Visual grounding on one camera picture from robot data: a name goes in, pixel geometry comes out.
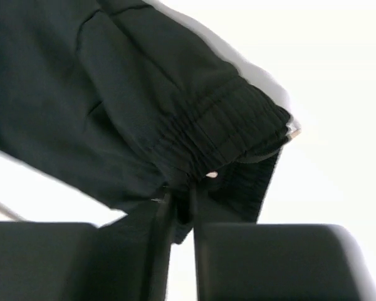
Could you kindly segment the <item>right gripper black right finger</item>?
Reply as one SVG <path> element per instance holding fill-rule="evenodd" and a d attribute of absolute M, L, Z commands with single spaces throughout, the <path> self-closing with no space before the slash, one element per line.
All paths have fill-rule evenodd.
<path fill-rule="evenodd" d="M 199 300 L 376 300 L 339 225 L 205 223 L 194 241 Z"/>

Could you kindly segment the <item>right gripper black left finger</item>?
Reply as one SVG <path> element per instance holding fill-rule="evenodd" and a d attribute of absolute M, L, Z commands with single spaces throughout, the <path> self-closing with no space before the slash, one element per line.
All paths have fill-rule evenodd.
<path fill-rule="evenodd" d="M 0 222 L 0 300 L 163 300 L 169 225 Z"/>

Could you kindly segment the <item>black shorts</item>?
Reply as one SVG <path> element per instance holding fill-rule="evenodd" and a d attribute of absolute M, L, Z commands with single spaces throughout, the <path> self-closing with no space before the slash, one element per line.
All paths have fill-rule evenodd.
<path fill-rule="evenodd" d="M 258 219 L 290 113 L 144 1 L 0 1 L 0 151 L 126 213 L 207 185 Z"/>

